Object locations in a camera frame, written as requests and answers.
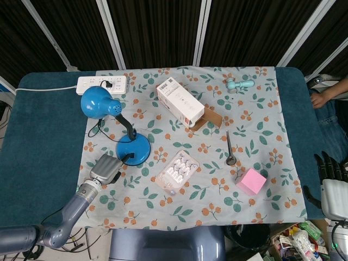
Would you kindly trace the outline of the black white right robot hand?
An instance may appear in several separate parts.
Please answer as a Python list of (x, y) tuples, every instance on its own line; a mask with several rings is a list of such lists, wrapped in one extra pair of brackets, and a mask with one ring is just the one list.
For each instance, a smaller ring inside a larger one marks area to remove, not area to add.
[(303, 187), (305, 198), (330, 220), (347, 220), (347, 165), (339, 164), (326, 152), (315, 154), (318, 166), (321, 199), (310, 193), (308, 186)]

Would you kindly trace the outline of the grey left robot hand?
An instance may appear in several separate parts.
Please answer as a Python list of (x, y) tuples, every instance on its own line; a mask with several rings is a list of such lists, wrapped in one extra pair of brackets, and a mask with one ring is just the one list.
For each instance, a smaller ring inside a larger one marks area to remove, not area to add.
[(90, 171), (90, 178), (100, 182), (101, 185), (114, 184), (121, 176), (120, 168), (123, 161), (104, 154)]

